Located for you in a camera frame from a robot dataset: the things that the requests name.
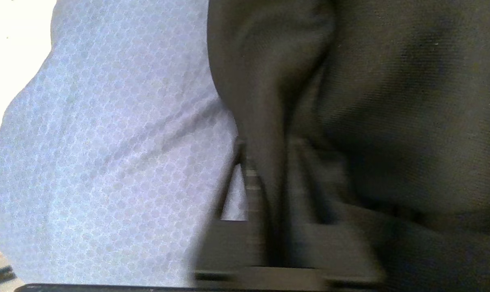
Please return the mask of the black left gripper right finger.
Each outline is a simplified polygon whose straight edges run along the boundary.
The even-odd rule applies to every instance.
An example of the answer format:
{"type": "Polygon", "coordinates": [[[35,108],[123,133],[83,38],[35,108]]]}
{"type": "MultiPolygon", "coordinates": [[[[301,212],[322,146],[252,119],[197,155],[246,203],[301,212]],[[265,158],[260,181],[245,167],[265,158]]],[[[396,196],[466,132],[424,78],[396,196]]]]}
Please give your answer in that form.
{"type": "Polygon", "coordinates": [[[320,160],[303,140],[288,152],[288,263],[311,268],[327,284],[382,284],[369,244],[324,178],[320,160]]]}

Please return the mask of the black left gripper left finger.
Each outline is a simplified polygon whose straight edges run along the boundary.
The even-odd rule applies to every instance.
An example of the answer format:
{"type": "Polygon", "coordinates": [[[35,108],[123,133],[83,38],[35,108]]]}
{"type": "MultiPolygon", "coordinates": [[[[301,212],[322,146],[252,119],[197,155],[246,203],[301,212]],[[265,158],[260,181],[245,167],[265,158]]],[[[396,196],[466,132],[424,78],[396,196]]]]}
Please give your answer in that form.
{"type": "Polygon", "coordinates": [[[197,284],[235,284],[245,268],[269,263],[269,204],[265,187],[247,155],[245,141],[238,138],[219,189],[214,209],[201,237],[193,260],[193,277],[197,284]],[[240,168],[245,189],[245,221],[223,220],[234,170],[240,168]]]}

